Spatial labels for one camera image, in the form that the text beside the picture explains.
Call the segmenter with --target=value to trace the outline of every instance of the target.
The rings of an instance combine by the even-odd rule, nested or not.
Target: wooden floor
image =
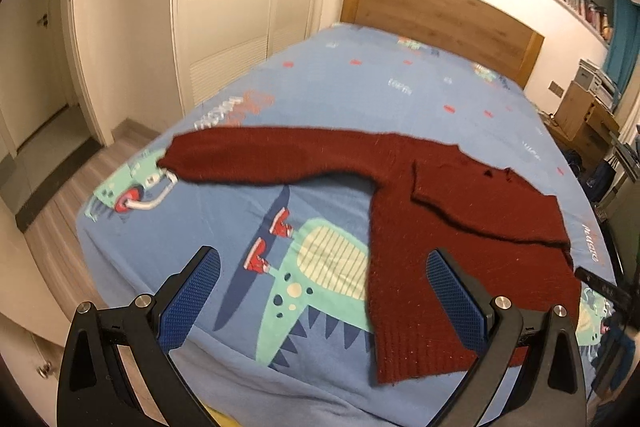
[[[76,233],[76,216],[94,188],[149,143],[127,129],[113,145],[96,153],[47,203],[24,233],[51,293],[71,320],[82,301],[106,307],[84,263]]]

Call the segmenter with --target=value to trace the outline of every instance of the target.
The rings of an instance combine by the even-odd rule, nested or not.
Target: teal curtain
[[[631,0],[614,0],[613,38],[603,69],[618,87],[618,97],[625,92],[640,51],[640,6]]]

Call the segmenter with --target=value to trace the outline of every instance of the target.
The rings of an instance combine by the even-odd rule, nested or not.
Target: blue bedsheet
[[[174,134],[215,125],[457,143],[556,195],[575,266],[613,280],[590,205],[516,84],[436,48],[336,25],[196,107],[98,187],[78,216],[87,264],[110,306],[154,293],[201,245],[220,252],[219,282],[172,357],[205,403],[244,427],[423,426],[462,374],[375,384],[364,306],[370,182],[335,175],[284,187],[195,185],[156,168]],[[252,250],[268,271],[261,261],[251,270]],[[583,290],[577,335],[588,380],[608,312],[602,297]],[[486,419],[500,412],[517,372],[508,371]]]

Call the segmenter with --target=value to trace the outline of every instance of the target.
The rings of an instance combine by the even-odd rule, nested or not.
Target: wooden headboard
[[[344,0],[342,22],[461,55],[524,87],[545,39],[481,0]]]

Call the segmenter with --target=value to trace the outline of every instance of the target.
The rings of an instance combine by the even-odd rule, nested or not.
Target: cartoon dinosaur
[[[338,321],[345,323],[348,348],[360,330],[371,331],[365,309],[369,251],[353,235],[325,219],[310,219],[299,230],[285,223],[283,208],[272,227],[274,235],[292,238],[279,268],[262,258],[264,240],[258,238],[244,268],[274,278],[256,346],[255,360],[269,365],[307,306],[314,313],[333,317],[327,322],[328,338]]]
[[[611,305],[599,293],[584,288],[580,296],[580,315],[575,336],[579,346],[597,346],[604,334],[602,321],[611,314]]]
[[[120,166],[111,176],[94,190],[87,203],[84,215],[97,220],[98,214],[111,209],[119,214],[130,210],[151,210],[158,206],[174,188],[177,177],[166,169],[156,166],[165,149],[145,150],[140,156]],[[153,200],[143,201],[145,191],[158,185],[164,178],[169,184]]]

